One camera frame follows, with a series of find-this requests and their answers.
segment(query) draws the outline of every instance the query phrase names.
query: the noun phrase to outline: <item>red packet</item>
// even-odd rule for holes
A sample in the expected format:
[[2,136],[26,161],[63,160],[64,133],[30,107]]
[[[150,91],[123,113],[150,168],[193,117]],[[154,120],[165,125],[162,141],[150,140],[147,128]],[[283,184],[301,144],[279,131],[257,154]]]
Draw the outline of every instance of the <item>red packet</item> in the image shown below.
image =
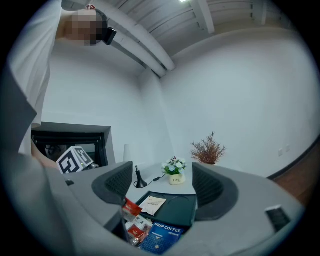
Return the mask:
[[125,198],[125,201],[126,203],[122,207],[123,218],[128,222],[133,222],[142,211],[142,208],[131,202],[128,198]]
[[130,237],[130,243],[132,246],[136,246],[139,243],[142,243],[143,240],[148,235],[149,231],[151,229],[151,226],[145,225],[143,230],[138,228],[136,225],[133,225],[128,229],[128,235]]

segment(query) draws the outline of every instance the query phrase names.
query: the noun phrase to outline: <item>white flowers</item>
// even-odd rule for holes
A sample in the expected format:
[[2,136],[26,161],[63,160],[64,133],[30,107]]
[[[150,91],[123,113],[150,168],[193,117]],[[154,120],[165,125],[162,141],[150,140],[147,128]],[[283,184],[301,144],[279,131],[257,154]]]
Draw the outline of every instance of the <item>white flowers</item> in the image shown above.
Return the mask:
[[163,172],[168,175],[183,174],[186,167],[186,160],[179,157],[173,157],[162,164]]

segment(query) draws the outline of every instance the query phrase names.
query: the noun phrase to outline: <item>snack package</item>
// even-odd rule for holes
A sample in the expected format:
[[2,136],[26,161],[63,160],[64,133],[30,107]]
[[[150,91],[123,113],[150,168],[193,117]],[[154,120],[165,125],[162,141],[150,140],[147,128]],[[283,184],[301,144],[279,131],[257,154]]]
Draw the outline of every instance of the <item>snack package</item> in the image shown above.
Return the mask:
[[146,220],[141,215],[138,215],[133,222],[127,222],[125,227],[130,237],[130,244],[137,246],[142,243],[152,226],[152,222]]
[[123,218],[128,222],[133,222],[142,211],[142,208],[131,202],[128,198],[125,198],[125,201],[126,203],[122,207]]
[[151,228],[152,228],[151,226],[149,226],[148,224],[145,224],[143,226],[143,230],[141,230],[135,224],[132,225],[128,229],[130,244],[132,246],[138,246],[139,244],[141,244],[143,242],[143,240],[146,238],[146,236],[149,234],[149,231]]
[[142,204],[140,204],[140,207],[142,208],[143,213],[148,213],[154,216],[166,200],[167,199],[148,196]]

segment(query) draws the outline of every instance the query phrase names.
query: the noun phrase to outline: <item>black cable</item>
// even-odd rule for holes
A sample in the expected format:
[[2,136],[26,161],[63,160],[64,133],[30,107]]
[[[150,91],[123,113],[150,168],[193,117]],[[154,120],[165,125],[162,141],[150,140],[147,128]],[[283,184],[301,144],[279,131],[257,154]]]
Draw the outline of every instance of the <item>black cable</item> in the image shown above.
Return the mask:
[[144,186],[144,188],[145,188],[145,187],[148,187],[152,182],[156,182],[156,181],[160,180],[160,179],[163,178],[165,175],[166,175],[166,173],[165,173],[162,177],[159,176],[159,177],[154,178],[153,181],[151,181],[148,185]]

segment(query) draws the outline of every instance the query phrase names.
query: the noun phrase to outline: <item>blue package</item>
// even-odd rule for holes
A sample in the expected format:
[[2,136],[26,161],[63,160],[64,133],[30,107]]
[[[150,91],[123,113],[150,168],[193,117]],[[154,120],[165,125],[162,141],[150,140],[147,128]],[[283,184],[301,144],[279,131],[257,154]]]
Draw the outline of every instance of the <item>blue package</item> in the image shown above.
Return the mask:
[[180,227],[154,222],[140,249],[161,255],[179,240],[183,232],[184,230]]

